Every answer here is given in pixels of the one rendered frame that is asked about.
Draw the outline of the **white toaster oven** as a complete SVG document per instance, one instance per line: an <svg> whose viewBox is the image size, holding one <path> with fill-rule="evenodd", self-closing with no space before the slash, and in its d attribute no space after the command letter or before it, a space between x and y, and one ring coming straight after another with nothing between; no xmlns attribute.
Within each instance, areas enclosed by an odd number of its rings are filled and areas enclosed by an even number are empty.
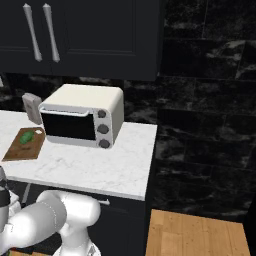
<svg viewBox="0 0 256 256"><path fill-rule="evenodd" d="M119 87L63 84L38 107L52 143L111 148L124 122Z"/></svg>

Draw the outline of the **dark drawer front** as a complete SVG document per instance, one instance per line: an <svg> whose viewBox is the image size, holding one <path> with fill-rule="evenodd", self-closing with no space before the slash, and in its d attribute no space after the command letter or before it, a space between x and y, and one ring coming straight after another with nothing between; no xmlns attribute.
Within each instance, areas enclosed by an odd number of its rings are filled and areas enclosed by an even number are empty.
<svg viewBox="0 0 256 256"><path fill-rule="evenodd" d="M143 201L133 200L133 199L127 199L127 198L120 198L115 196L109 196L109 195L101 195L101 194L88 194L91 195L93 198L97 200L109 200L110 205L104 205L105 207L113 208L113 209L119 209L122 212L128 212L132 214L140 214L145 209L145 203Z"/></svg>

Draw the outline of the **green broccoli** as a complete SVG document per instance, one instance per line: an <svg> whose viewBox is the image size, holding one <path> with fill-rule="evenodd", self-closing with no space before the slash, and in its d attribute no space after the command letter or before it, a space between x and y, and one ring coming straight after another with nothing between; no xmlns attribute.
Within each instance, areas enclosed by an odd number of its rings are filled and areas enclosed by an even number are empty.
<svg viewBox="0 0 256 256"><path fill-rule="evenodd" d="M20 137L20 143L21 144L26 144L29 141L31 141L34 137L34 132L33 131L28 131L25 132L21 137Z"/></svg>

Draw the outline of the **dark cupboard door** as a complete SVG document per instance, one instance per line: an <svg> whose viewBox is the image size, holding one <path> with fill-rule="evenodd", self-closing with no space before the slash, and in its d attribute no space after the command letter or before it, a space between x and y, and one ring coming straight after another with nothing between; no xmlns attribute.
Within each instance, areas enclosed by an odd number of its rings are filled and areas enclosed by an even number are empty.
<svg viewBox="0 0 256 256"><path fill-rule="evenodd" d="M19 202L21 203L27 182L9 180L7 182L8 188L19 196ZM31 183L28 198L25 204L21 203L23 208L30 205L39 205L40 203L47 204L53 208L57 214L63 212L65 207L60 199L54 194L53 190L58 190L58 187L53 185L42 185Z"/></svg>
<svg viewBox="0 0 256 256"><path fill-rule="evenodd" d="M23 5L32 8L37 42L42 55L38 62ZM44 0L0 0L0 72L51 75L49 36L44 19Z"/></svg>
<svg viewBox="0 0 256 256"><path fill-rule="evenodd" d="M163 0L49 0L60 60L55 75L153 81Z"/></svg>

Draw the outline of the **grey box-shaped container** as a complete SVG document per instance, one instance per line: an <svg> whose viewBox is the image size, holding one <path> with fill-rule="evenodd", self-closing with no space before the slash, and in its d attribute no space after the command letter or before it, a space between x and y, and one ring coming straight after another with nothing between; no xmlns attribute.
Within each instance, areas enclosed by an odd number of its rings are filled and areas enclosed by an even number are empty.
<svg viewBox="0 0 256 256"><path fill-rule="evenodd" d="M42 102L41 98L32 93L25 93L22 96L22 100L28 119L33 123L40 125L42 121L38 107Z"/></svg>

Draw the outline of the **wooden cutting board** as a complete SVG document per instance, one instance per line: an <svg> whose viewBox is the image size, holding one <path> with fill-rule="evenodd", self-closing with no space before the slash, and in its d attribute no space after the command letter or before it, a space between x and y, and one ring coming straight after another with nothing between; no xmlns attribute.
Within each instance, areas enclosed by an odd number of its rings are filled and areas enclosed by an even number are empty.
<svg viewBox="0 0 256 256"><path fill-rule="evenodd" d="M34 132L34 137L26 144L20 143L20 137L28 131ZM38 158L45 140L45 132L41 127L21 128L9 149L3 157L3 161L34 160Z"/></svg>

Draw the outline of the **dark lower cupboard door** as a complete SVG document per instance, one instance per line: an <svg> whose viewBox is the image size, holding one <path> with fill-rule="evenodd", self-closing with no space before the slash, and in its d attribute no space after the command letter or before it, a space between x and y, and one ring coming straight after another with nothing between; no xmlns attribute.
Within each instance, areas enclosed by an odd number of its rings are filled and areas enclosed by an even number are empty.
<svg viewBox="0 0 256 256"><path fill-rule="evenodd" d="M19 202L21 203L27 182L9 180L7 182L8 188L19 196ZM63 212L65 207L60 199L54 194L53 190L58 190L58 187L53 185L42 185L31 183L28 198L25 204L21 203L23 208L30 205L39 205L40 203L47 204L53 208L57 214Z"/></svg>

